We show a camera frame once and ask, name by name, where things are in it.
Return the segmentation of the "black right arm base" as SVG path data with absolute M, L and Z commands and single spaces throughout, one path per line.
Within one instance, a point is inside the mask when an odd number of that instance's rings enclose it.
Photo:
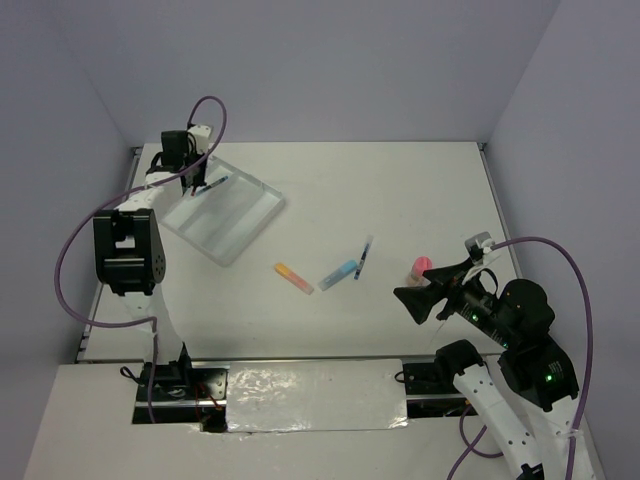
M 446 383 L 434 362 L 403 363 L 394 380 L 404 386 L 409 419 L 456 418 L 467 399 Z

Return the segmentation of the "blue ink refill pen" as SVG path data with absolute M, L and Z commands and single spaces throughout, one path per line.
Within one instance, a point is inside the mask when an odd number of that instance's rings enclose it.
M 204 187 L 202 187 L 201 189 L 197 190 L 196 193 L 194 194 L 194 196 L 200 196 L 220 185 L 222 185 L 223 183 L 225 183 L 226 181 L 229 180 L 229 176 L 225 175 L 217 180 L 215 180 L 213 183 L 210 183 Z

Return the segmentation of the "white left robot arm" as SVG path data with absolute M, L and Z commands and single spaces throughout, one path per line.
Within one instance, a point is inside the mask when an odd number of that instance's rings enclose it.
M 145 360 L 176 363 L 183 341 L 169 318 L 161 289 L 166 256 L 158 219 L 177 205 L 189 189 L 203 186 L 212 129 L 190 124 L 161 134 L 139 190 L 112 209 L 93 216 L 96 273 L 131 316 L 130 323 L 149 332 L 151 352 Z

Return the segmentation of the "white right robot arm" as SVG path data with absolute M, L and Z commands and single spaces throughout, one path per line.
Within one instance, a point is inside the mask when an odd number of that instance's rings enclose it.
M 427 270 L 422 286 L 397 287 L 395 297 L 417 324 L 437 303 L 437 319 L 457 314 L 503 351 L 500 372 L 529 421 L 523 423 L 495 385 L 473 344 L 457 340 L 436 351 L 436 383 L 463 394 L 503 454 L 516 479 L 592 479 L 595 470 L 574 421 L 583 388 L 569 356 L 552 339 L 555 319 L 538 284 L 509 281 L 501 294 L 483 286 L 472 260 Z

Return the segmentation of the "dark blue gel pen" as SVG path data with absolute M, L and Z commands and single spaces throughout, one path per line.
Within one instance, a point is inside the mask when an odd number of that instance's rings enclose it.
M 369 234 L 366 238 L 364 247 L 363 247 L 363 251 L 361 253 L 360 259 L 358 261 L 355 273 L 354 273 L 354 280 L 358 280 L 361 276 L 361 272 L 363 270 L 363 267 L 365 265 L 366 259 L 368 257 L 369 251 L 371 249 L 371 246 L 373 244 L 373 240 L 374 240 L 374 236 Z

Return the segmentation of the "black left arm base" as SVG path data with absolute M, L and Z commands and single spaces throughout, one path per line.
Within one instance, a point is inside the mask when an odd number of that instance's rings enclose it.
M 174 362 L 156 367 L 146 362 L 139 373 L 122 366 L 119 373 L 136 384 L 133 424 L 194 424 L 206 433 L 228 430 L 227 368 L 197 366 L 183 351 Z

